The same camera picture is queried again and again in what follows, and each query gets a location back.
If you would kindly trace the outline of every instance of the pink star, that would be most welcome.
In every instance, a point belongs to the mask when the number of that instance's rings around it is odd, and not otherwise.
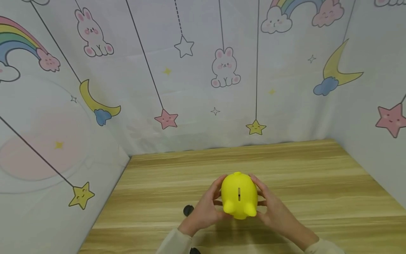
[[[161,116],[155,117],[155,120],[162,124],[162,129],[164,130],[168,126],[177,127],[175,123],[177,116],[178,114],[170,115],[166,110],[162,109]]]
[[[406,127],[406,118],[402,115],[402,104],[399,103],[391,109],[378,107],[381,118],[376,127],[386,128],[394,138],[397,138],[399,129]]]

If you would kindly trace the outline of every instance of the beige sleeve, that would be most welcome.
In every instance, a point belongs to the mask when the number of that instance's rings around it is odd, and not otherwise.
[[[156,254],[189,254],[191,245],[192,238],[175,228],[164,239]]]
[[[315,244],[311,245],[304,252],[305,254],[345,254],[345,252],[338,248],[337,245],[320,239]]]

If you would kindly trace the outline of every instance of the bunny ear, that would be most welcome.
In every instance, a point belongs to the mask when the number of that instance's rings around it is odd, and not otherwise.
[[[216,58],[221,58],[223,56],[223,50],[221,48],[219,48],[218,50],[216,50]]]
[[[87,8],[83,8],[83,14],[86,16],[88,20],[92,19],[92,15],[90,14],[90,11]]]
[[[227,56],[233,56],[233,49],[232,48],[226,48],[226,55]]]
[[[79,22],[84,20],[83,14],[82,14],[82,12],[81,12],[80,10],[76,10],[76,11],[75,11],[75,16],[76,16],[76,19],[77,19]]]

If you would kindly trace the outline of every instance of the crescent moon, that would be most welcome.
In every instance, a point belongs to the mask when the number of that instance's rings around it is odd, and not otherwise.
[[[94,112],[98,109],[103,109],[111,114],[111,116],[118,115],[121,111],[121,106],[118,107],[108,107],[101,103],[98,103],[93,99],[89,92],[89,79],[83,81],[79,86],[80,94],[82,95],[84,102],[86,102],[87,106]]]
[[[338,70],[338,64],[340,62],[341,54],[343,54],[347,41],[348,39],[334,51],[334,53],[327,60],[326,65],[323,69],[323,77],[325,79],[328,77],[334,77],[336,80],[338,80],[339,86],[354,81],[357,78],[361,77],[362,74],[364,74],[363,72],[341,73]]]

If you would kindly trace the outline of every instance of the wooden table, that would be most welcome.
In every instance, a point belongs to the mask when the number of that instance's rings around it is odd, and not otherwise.
[[[254,173],[347,254],[405,254],[406,211],[333,140],[133,156],[80,253],[155,253],[212,181]],[[201,230],[202,254],[301,253],[255,218]]]

